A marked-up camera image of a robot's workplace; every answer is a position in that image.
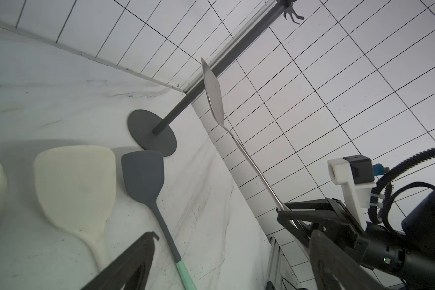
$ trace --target white marble surface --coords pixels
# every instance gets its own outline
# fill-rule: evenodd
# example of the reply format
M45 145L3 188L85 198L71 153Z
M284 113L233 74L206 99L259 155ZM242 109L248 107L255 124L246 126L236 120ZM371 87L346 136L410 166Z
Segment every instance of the white marble surface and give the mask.
M10 187L0 227L0 289L78 289L96 274L88 247L60 232L36 203L32 163L66 145L101 145L117 160L116 204L106 229L112 258L146 231L162 233L149 209L125 193L123 154L139 150L126 119L159 116L182 98L174 90L0 29L0 160ZM188 107L172 124L178 148L165 158L159 195L198 289L263 289L269 243L200 120ZM182 289L164 239L156 243L148 289Z

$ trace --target blue connector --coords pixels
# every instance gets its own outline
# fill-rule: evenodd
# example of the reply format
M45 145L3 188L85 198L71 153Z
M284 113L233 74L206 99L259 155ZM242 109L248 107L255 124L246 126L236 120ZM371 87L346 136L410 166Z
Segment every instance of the blue connector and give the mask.
M377 163L374 166L372 166L372 170L374 172L374 176L379 176L379 175L384 175L385 174L385 168L380 163Z

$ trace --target white tiled wall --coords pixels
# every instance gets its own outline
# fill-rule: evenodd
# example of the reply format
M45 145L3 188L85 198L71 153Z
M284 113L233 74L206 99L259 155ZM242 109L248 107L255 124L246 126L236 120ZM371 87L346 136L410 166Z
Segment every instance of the white tiled wall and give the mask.
M221 2L218 15L228 15L232 7ZM227 125L279 198L342 200L328 159L363 154L393 167L435 147L435 0L298 0L295 10L305 17L301 25L280 17L218 77ZM193 106L262 229L282 245L302 285L314 289L310 264L277 222L256 173L217 127L206 96ZM435 185L435 159L394 184L413 181ZM428 193L400 195L392 226L400 230ZM384 286L401 283L368 273Z
M264 0L0 0L0 21L176 88Z

